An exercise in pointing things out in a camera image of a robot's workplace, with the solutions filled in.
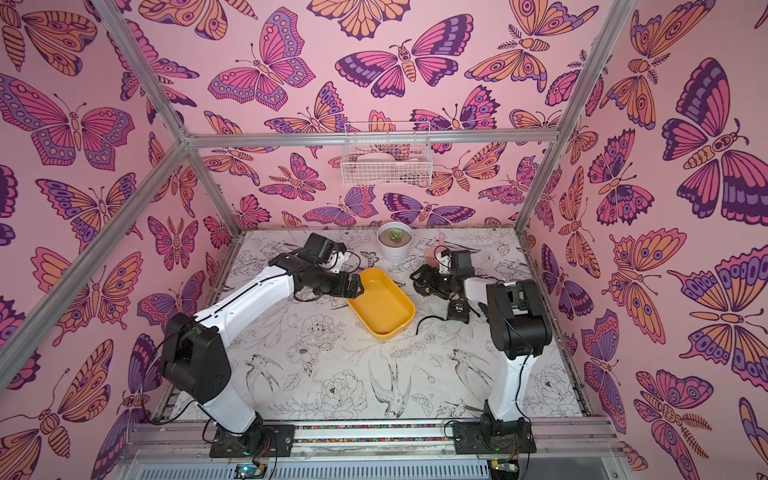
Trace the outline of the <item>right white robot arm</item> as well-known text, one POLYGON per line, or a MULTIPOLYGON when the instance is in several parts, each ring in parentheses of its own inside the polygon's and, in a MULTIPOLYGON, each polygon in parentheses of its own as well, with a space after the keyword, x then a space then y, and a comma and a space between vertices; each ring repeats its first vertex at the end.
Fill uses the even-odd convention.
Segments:
POLYGON ((498 380, 480 417, 485 436, 517 434, 530 424, 521 404, 529 367, 552 342, 549 316, 536 283, 530 279, 501 281, 475 274, 468 250, 444 250, 433 263, 410 274, 421 296, 447 300, 453 316, 469 317, 477 304, 489 325, 490 338, 502 363, 498 380))

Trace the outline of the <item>yellow plastic storage box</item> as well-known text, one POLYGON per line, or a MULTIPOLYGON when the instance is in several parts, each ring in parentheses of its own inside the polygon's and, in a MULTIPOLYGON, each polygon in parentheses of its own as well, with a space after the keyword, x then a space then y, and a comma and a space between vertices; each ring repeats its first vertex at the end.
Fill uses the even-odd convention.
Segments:
POLYGON ((414 303, 381 269, 363 270, 360 279, 363 293, 348 305, 374 339, 392 340, 413 321, 414 303))

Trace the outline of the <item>aluminium front rail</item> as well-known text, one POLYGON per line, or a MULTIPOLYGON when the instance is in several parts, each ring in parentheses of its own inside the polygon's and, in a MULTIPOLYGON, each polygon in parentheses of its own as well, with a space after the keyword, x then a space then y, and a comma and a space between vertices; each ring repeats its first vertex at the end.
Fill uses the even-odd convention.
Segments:
POLYGON ((596 418, 544 418, 488 442, 468 421, 268 424, 247 456, 201 423, 142 426, 114 479, 631 479, 616 433, 596 418))

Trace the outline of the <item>white plant pot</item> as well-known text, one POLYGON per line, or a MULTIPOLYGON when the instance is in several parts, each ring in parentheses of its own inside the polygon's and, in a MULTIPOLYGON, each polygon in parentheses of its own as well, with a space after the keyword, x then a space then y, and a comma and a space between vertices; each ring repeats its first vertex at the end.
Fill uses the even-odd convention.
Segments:
POLYGON ((409 255, 413 244, 413 231, 407 224, 391 221, 377 230, 376 239, 383 259, 397 263, 409 255))

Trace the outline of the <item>black tape measure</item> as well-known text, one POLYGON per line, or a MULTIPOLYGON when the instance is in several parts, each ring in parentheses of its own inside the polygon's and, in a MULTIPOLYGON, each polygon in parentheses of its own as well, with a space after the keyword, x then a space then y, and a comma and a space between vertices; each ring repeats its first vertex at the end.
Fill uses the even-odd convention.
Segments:
POLYGON ((448 301, 447 311, 444 316, 427 315, 421 318, 417 323, 415 334, 416 335, 419 334, 420 327, 423 325, 424 322, 428 320, 439 320, 441 322, 459 321, 459 322, 462 322, 463 324, 468 324, 470 321, 470 314, 474 312, 475 310, 469 305, 469 303, 466 300, 451 299, 448 301))

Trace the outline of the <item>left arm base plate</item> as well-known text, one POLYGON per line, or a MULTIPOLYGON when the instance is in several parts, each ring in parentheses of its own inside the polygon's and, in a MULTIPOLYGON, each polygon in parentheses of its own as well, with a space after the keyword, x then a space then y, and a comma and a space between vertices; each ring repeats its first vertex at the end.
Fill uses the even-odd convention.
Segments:
POLYGON ((212 441, 211 458, 289 457, 294 445, 293 424, 257 425, 242 434, 232 434, 218 426, 212 441))

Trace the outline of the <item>pink hand brush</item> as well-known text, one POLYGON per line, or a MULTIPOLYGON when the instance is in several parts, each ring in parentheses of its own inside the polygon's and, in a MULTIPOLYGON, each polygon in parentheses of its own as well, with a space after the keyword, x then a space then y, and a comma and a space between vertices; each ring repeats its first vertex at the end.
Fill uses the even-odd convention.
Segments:
POLYGON ((440 251, 442 251, 445 248, 445 234, 443 232, 440 232, 438 235, 438 238, 436 240, 436 243, 432 245, 426 252, 426 257, 435 257, 440 251))

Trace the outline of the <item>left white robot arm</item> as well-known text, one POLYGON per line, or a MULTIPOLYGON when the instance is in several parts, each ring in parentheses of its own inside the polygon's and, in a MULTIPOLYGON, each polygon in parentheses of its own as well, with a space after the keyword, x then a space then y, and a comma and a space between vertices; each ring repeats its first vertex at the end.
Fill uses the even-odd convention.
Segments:
POLYGON ((244 286, 218 303, 169 320, 160 371, 187 393, 209 418, 232 435, 258 427, 259 415, 238 393, 227 348, 273 305, 304 288, 319 296, 356 299, 364 293, 360 275, 342 269, 348 249, 317 233, 303 247, 282 253, 244 286))

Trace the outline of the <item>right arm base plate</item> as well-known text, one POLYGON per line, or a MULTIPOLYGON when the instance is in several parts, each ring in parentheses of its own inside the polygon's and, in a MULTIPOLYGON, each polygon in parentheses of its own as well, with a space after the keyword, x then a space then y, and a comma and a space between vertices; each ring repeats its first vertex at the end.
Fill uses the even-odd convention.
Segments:
POLYGON ((449 425, 457 454, 514 455, 536 453, 531 424, 520 417, 502 422, 452 422, 449 425))

